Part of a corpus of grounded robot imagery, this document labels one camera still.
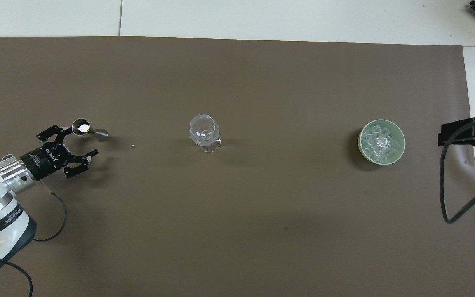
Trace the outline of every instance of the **thick black cable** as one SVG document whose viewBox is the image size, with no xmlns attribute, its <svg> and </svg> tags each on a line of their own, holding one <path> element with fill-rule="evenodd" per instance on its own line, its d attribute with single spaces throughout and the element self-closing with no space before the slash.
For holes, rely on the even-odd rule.
<svg viewBox="0 0 475 297">
<path fill-rule="evenodd" d="M 448 137 L 447 142 L 443 146 L 443 151 L 441 152 L 441 160 L 439 162 L 439 198 L 441 200 L 441 211 L 443 212 L 443 218 L 444 221 L 452 224 L 453 222 L 457 221 L 458 218 L 460 218 L 465 212 L 467 212 L 470 207 L 472 207 L 475 204 L 475 197 L 472 198 L 467 204 L 463 206 L 452 218 L 448 218 L 447 215 L 447 207 L 444 202 L 444 160 L 447 154 L 447 150 L 450 147 L 452 143 L 454 143 L 454 140 L 456 140 L 456 137 L 458 137 L 461 133 L 465 132 L 466 130 L 472 128 L 475 126 L 475 121 L 470 122 L 466 124 L 465 126 L 457 129 L 454 131 L 450 137 Z"/>
<path fill-rule="evenodd" d="M 62 233 L 63 229 L 66 227 L 66 224 L 67 224 L 67 207 L 66 207 L 66 204 L 64 203 L 64 201 L 62 200 L 62 198 L 60 198 L 60 196 L 56 195 L 53 191 L 51 191 L 51 189 L 47 187 L 47 185 L 43 182 L 43 180 L 40 180 L 40 182 L 43 185 L 43 187 L 47 190 L 47 192 L 49 192 L 51 195 L 55 196 L 56 199 L 58 199 L 58 201 L 60 201 L 60 203 L 63 206 L 64 218 L 63 218 L 62 227 L 60 227 L 58 232 L 56 232 L 56 234 L 54 234 L 53 236 L 51 236 L 49 238 L 46 238 L 46 239 L 36 239 L 36 238 L 32 239 L 33 241 L 50 241 L 50 240 L 55 239 L 60 233 Z"/>
<path fill-rule="evenodd" d="M 25 269 L 15 265 L 12 262 L 6 261 L 6 260 L 1 260 L 0 259 L 0 262 L 5 264 L 5 265 L 12 266 L 13 268 L 17 269 L 19 272 L 23 273 L 23 275 L 25 275 L 25 278 L 27 278 L 27 281 L 28 281 L 28 297 L 32 297 L 32 279 L 31 279 L 30 275 L 25 271 Z"/>
</svg>

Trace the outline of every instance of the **bowl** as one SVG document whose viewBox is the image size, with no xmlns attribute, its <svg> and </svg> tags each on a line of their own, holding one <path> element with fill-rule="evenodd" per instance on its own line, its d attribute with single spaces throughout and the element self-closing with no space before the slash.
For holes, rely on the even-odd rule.
<svg viewBox="0 0 475 297">
<path fill-rule="evenodd" d="M 385 160 L 385 162 L 377 162 L 376 160 L 372 160 L 366 153 L 362 150 L 362 134 L 366 132 L 367 130 L 370 130 L 373 128 L 374 125 L 379 124 L 381 128 L 387 128 L 390 130 L 390 137 L 392 137 L 394 140 L 396 140 L 399 144 L 399 148 L 397 151 L 394 152 L 390 158 Z M 360 131 L 360 134 L 358 135 L 358 150 L 360 150 L 360 153 L 366 160 L 369 160 L 371 163 L 375 163 L 378 165 L 390 165 L 395 162 L 397 162 L 402 155 L 404 154 L 404 149 L 406 148 L 406 139 L 404 139 L 404 133 L 402 132 L 401 128 L 397 126 L 394 122 L 391 122 L 389 120 L 372 120 L 369 122 L 364 128 L 362 128 L 362 131 Z"/>
</svg>

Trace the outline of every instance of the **ice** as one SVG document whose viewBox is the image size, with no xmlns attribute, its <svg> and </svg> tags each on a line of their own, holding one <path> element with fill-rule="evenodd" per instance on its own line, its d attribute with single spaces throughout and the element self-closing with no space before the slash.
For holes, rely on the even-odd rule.
<svg viewBox="0 0 475 297">
<path fill-rule="evenodd" d="M 401 148 L 390 130 L 378 124 L 363 131 L 360 142 L 364 154 L 377 163 L 386 163 Z"/>
</svg>

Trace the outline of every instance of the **clear glass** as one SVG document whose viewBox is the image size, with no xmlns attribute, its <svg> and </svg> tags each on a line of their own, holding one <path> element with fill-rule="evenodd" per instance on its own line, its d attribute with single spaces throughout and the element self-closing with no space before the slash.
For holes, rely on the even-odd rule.
<svg viewBox="0 0 475 297">
<path fill-rule="evenodd" d="M 219 126 L 211 116 L 204 113 L 196 115 L 190 121 L 190 138 L 207 153 L 215 152 L 221 145 Z"/>
</svg>

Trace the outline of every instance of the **brown mat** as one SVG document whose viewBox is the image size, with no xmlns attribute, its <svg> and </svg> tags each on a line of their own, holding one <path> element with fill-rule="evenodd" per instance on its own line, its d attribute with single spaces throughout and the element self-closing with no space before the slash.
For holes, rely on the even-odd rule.
<svg viewBox="0 0 475 297">
<path fill-rule="evenodd" d="M 78 117 L 109 130 L 90 171 L 47 183 L 59 238 L 12 260 L 35 296 L 475 296 L 475 207 L 443 221 L 443 123 L 469 117 L 462 47 L 177 38 L 0 38 L 0 158 Z M 187 126 L 219 123 L 201 152 Z M 356 138 L 396 122 L 401 160 Z M 450 213 L 475 194 L 471 147 L 447 158 Z M 56 232 L 36 186 L 20 203 Z M 26 295 L 11 268 L 0 296 Z"/>
</svg>

